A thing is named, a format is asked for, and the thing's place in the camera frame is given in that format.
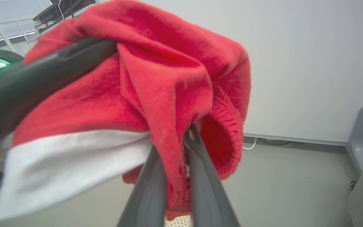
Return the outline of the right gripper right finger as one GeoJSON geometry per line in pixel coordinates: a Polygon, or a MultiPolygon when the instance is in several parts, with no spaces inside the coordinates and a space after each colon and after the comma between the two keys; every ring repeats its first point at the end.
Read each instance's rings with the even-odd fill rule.
{"type": "Polygon", "coordinates": [[[196,126],[185,133],[190,158],[190,194],[194,227],[239,227],[216,168],[196,126]]]}

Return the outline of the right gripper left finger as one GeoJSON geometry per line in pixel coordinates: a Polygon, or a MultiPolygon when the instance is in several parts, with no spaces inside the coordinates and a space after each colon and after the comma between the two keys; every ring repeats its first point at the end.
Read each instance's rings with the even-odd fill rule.
{"type": "Polygon", "coordinates": [[[117,224],[118,227],[164,227],[167,178],[156,147],[146,163],[117,224]]]}

